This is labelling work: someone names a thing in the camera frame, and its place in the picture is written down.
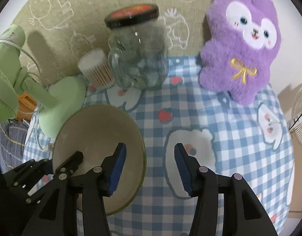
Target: gingham fabric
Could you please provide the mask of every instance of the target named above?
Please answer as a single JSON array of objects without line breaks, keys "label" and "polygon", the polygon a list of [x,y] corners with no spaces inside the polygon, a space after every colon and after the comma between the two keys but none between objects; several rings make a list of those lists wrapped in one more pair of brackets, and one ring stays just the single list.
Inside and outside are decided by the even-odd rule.
[{"label": "gingham fabric", "polygon": [[[160,90],[152,92],[124,92],[117,86],[97,92],[88,87],[84,106],[110,103],[128,112],[146,145],[143,186],[127,208],[108,217],[112,234],[187,236],[197,200],[187,196],[176,176],[171,156],[176,142],[182,142],[189,155],[218,174],[242,174],[277,232],[282,231],[292,194],[294,156],[279,101],[270,85],[248,107],[236,104],[228,93],[203,90],[198,83],[199,61],[196,57],[169,58],[169,76]],[[268,128],[266,121],[271,122]],[[36,131],[42,149],[50,142],[35,114],[23,162],[51,158],[51,152],[40,150]],[[39,187],[50,179],[44,177]],[[223,196],[219,195],[217,235],[222,234],[222,226]],[[80,212],[78,234],[83,235]]]}]

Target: white fan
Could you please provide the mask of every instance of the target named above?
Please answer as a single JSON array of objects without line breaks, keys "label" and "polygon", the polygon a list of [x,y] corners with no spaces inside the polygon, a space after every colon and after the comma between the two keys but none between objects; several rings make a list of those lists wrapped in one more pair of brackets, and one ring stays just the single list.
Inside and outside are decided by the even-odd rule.
[{"label": "white fan", "polygon": [[302,88],[297,92],[294,98],[292,121],[288,126],[290,132],[294,130],[299,143],[302,145]]}]

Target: glass jar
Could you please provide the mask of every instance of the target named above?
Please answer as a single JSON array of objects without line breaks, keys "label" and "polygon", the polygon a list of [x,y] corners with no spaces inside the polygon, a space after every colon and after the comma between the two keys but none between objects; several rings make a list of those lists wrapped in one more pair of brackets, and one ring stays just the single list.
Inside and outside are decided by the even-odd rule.
[{"label": "glass jar", "polygon": [[112,30],[108,63],[119,87],[156,90],[165,81],[169,68],[166,28],[157,18],[156,5],[140,4],[105,19]]}]

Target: black jar lid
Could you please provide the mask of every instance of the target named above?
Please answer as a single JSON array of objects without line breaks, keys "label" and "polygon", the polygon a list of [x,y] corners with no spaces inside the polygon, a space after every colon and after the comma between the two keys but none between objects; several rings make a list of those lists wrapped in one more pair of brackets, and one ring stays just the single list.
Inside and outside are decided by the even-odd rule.
[{"label": "black jar lid", "polygon": [[158,14],[155,4],[135,4],[112,12],[105,18],[105,24],[110,29],[127,27],[158,18]]}]

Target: plush toy face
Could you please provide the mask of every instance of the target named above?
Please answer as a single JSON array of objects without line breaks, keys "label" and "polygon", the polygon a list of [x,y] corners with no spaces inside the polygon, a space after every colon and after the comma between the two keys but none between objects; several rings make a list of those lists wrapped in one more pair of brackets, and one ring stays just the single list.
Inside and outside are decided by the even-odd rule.
[{"label": "plush toy face", "polygon": [[254,49],[272,49],[276,45],[277,31],[272,21],[263,18],[261,24],[253,22],[248,7],[239,1],[231,2],[226,9],[226,19],[232,28],[242,32],[247,44]]},{"label": "plush toy face", "polygon": [[247,60],[265,56],[270,65],[279,51],[281,35],[271,0],[214,0],[207,19],[212,39],[243,50]]}]

